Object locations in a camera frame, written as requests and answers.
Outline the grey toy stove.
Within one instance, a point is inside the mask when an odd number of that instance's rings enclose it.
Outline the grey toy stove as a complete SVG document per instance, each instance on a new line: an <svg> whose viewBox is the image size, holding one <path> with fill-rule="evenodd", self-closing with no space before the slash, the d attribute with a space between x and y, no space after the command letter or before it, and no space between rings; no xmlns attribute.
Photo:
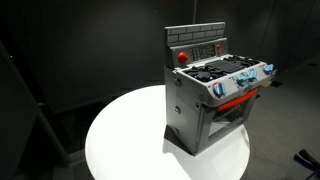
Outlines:
<svg viewBox="0 0 320 180"><path fill-rule="evenodd" d="M265 74L266 62L228 52L223 22L171 26L166 35L166 119L167 126L192 155L197 155L244 124L257 93L232 108L216 108L250 90L266 87L276 70ZM178 62L185 52L189 60ZM256 71L257 77L245 86L237 84L239 75ZM215 83L223 83L226 94L213 93Z"/></svg>

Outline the blue stove knob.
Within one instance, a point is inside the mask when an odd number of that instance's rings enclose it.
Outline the blue stove knob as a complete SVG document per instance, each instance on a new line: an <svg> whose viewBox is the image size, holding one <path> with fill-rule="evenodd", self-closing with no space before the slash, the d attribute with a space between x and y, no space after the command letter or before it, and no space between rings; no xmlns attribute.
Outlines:
<svg viewBox="0 0 320 180"><path fill-rule="evenodd" d="M249 82L253 82L257 77L257 72L256 71L249 71L247 74L247 77L248 77Z"/></svg>
<svg viewBox="0 0 320 180"><path fill-rule="evenodd" d="M236 81L239 86L245 86L248 84L248 76L247 75L239 75L237 77Z"/></svg>
<svg viewBox="0 0 320 180"><path fill-rule="evenodd" d="M213 85L213 93L217 96L217 97L222 97L226 94L226 91L225 91L225 86L223 83L215 83Z"/></svg>
<svg viewBox="0 0 320 180"><path fill-rule="evenodd" d="M265 65L265 66L263 67L264 73L265 73L265 74L270 74L270 73L273 71L273 67L274 67L273 64Z"/></svg>

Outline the blue stove knob middle left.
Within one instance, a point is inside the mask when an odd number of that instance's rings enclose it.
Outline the blue stove knob middle left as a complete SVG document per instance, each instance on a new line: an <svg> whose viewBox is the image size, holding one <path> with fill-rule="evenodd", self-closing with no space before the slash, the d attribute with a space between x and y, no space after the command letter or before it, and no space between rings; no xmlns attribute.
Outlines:
<svg viewBox="0 0 320 180"><path fill-rule="evenodd" d="M248 76L247 75L239 75L237 77L236 81L239 86L245 86L248 84Z"/></svg>

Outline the blue stove knob middle right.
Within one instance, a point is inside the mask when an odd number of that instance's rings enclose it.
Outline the blue stove knob middle right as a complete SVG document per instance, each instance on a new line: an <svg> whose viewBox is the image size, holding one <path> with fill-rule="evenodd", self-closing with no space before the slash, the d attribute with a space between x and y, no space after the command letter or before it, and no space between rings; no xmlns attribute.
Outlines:
<svg viewBox="0 0 320 180"><path fill-rule="evenodd" d="M249 82L253 82L257 77L257 72L256 71L249 71L247 74L247 77L248 77Z"/></svg>

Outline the large red round knob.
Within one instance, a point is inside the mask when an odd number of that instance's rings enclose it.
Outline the large red round knob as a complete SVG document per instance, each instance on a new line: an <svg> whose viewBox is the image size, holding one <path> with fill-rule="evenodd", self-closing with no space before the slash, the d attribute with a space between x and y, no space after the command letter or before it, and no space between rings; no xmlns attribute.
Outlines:
<svg viewBox="0 0 320 180"><path fill-rule="evenodd" d="M179 63L185 63L189 60L188 55L185 52L180 52L178 54L178 62Z"/></svg>

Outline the round white table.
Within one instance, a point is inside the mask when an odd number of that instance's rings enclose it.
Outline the round white table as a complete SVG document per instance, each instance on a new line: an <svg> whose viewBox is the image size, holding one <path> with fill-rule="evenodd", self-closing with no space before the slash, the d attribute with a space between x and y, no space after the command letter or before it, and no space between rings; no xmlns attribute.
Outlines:
<svg viewBox="0 0 320 180"><path fill-rule="evenodd" d="M95 180L240 180L250 156L241 126L197 156L165 133L165 87L149 86L108 104L91 124L85 157Z"/></svg>

